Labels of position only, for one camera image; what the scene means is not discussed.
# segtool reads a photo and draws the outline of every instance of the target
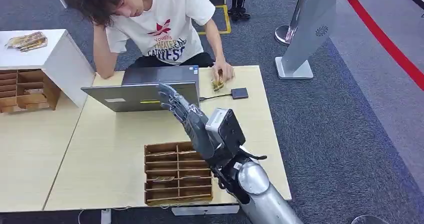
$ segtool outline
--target red barrier tape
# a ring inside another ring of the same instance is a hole
[[[399,64],[399,66],[411,77],[411,79],[424,91],[424,74],[408,59],[405,54],[389,39],[384,31],[377,25],[373,18],[358,0],[347,0],[356,14],[374,35],[383,48]]]

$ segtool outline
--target laptop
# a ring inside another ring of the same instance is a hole
[[[125,71],[121,86],[92,86],[81,90],[117,113],[158,111],[163,110],[157,89],[160,82],[199,106],[198,72],[197,66],[132,68]]]
[[[123,75],[122,86],[134,84],[157,84],[194,82],[199,95],[199,66],[163,66],[127,69]]]

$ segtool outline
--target cable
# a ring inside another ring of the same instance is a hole
[[[78,224],[81,224],[80,217],[81,217],[81,214],[83,213],[83,211],[85,211],[85,209],[82,209],[78,214]]]
[[[124,208],[111,208],[111,209],[115,210],[115,211],[125,211],[125,210],[128,210],[130,208],[132,208],[132,206],[127,206],[127,207],[124,207]]]
[[[200,102],[206,101],[206,100],[210,100],[210,99],[214,99],[214,98],[221,98],[221,97],[228,97],[228,96],[232,96],[232,94],[225,94],[225,95],[216,95],[216,96],[211,96],[211,97],[203,97],[201,96],[199,98]]]

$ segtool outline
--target light wood table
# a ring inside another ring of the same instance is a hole
[[[62,93],[55,111],[0,114],[0,213],[43,210],[81,110]]]
[[[231,108],[246,137],[244,146],[268,159],[260,163],[282,196],[291,194],[278,146],[268,101],[258,66],[235,67],[236,77],[214,93],[211,70],[199,71],[203,97],[227,94],[246,87],[248,99],[211,99],[201,104],[210,115],[215,108]],[[123,79],[116,72],[110,79],[97,76],[94,86],[116,86]],[[188,141],[182,125],[165,110],[115,113],[88,97],[45,210],[144,207],[144,145]],[[211,204],[236,200],[213,182]]]

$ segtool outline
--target wooden sorting tray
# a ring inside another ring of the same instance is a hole
[[[144,171],[148,206],[207,202],[213,198],[211,170],[191,142],[146,145]]]
[[[0,113],[56,109],[60,88],[40,69],[0,70]]]

